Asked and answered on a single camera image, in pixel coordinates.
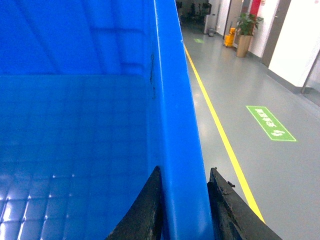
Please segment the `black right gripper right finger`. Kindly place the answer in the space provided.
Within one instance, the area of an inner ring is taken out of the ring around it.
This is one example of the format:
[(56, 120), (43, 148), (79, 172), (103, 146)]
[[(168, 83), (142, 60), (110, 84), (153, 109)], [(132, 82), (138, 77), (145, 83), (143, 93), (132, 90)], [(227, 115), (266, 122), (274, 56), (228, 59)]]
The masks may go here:
[(279, 240), (215, 167), (207, 183), (215, 240)]

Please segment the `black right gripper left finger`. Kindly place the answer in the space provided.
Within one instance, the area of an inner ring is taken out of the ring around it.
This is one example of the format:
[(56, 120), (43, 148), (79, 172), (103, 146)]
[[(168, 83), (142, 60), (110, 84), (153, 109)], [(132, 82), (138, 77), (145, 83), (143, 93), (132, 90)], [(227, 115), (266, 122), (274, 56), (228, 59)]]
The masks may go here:
[(108, 240), (160, 240), (163, 227), (162, 175), (157, 165), (137, 198), (106, 237)]

